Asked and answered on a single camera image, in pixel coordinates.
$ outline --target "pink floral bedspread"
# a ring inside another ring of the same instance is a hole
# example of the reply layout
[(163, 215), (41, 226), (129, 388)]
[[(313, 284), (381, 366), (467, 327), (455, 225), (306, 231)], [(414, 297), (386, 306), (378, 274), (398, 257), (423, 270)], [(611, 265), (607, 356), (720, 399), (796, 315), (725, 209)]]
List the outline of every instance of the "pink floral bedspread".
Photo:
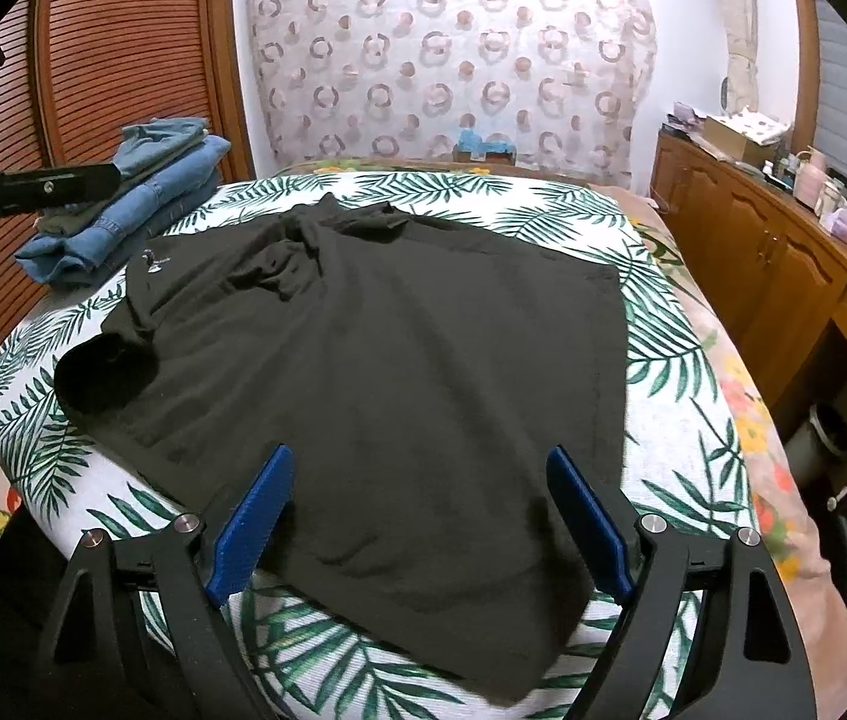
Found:
[(737, 348), (684, 266), (673, 236), (649, 201), (617, 187), (612, 196), (641, 233), (684, 307), (727, 400), (743, 449), (761, 535), (785, 582), (804, 637), (820, 720), (847, 709), (847, 608), (820, 555), (817, 526), (790, 475), (780, 436)]

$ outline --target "curtain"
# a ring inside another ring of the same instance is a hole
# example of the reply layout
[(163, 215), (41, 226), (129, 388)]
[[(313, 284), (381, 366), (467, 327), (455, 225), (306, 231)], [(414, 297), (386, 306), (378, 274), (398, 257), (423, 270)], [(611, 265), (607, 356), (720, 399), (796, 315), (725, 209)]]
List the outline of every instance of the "curtain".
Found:
[(276, 161), (441, 158), (462, 127), (518, 164), (630, 186), (649, 0), (247, 0)]
[(720, 0), (727, 28), (727, 112), (739, 113), (745, 107), (759, 109), (756, 86), (756, 0)]

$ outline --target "bed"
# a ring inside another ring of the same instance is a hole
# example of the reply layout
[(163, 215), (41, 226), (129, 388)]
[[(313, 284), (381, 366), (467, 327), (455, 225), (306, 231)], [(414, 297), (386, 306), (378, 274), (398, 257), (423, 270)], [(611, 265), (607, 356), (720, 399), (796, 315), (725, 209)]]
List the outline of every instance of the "bed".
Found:
[[(766, 538), (801, 624), (820, 717), (847, 706), (847, 613), (819, 554), (770, 415), (737, 351), (684, 269), (647, 201), (617, 189), (464, 170), (311, 164), (223, 188), (167, 234), (242, 223), (333, 191), (344, 204), (390, 201), (417, 214), (486, 226), (620, 272), (628, 331), (622, 488), (641, 512), (686, 531), (727, 536), (753, 525)], [(84, 530), (114, 538), (162, 528), (177, 514), (141, 479), (77, 432), (52, 390), (56, 361), (98, 333), (124, 295), (122, 271), (93, 292), (50, 295), (0, 346), (0, 464), (65, 555)], [(684, 594), (647, 704), (667, 714), (699, 609)], [(143, 597), (148, 630), (170, 647), (159, 599)], [(538, 688), (492, 706), (257, 572), (225, 617), (261, 689), (296, 717), (563, 717), (612, 630), (617, 607), (596, 594)]]

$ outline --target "white wall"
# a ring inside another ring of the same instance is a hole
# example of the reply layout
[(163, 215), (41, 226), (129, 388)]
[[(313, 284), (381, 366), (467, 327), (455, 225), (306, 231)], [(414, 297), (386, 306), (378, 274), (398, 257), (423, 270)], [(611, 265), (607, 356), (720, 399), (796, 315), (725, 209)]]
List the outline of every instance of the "white wall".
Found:
[[(657, 59), (650, 89), (633, 122), (633, 191), (645, 194), (653, 172), (657, 132), (673, 103), (711, 113), (720, 110), (720, 84), (727, 73), (727, 36), (718, 0), (650, 0), (657, 22)], [(257, 175), (276, 170), (246, 47), (244, 0), (234, 0), (237, 55), (247, 106), (247, 128)]]
[(756, 0), (756, 83), (761, 113), (793, 122), (800, 85), (797, 0)]

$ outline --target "blue gripper pad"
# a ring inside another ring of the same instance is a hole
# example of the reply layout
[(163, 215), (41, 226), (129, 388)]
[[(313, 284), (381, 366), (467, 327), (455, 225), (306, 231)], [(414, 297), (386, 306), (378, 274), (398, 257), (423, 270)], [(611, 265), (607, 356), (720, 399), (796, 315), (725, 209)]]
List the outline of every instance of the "blue gripper pad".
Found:
[(212, 545), (213, 569), (204, 586), (214, 607), (220, 608), (233, 593), (249, 585), (293, 487), (294, 453), (281, 443)]
[(636, 589), (628, 568), (626, 543), (561, 446), (547, 455), (546, 484), (596, 589), (612, 596), (617, 604), (626, 605)]

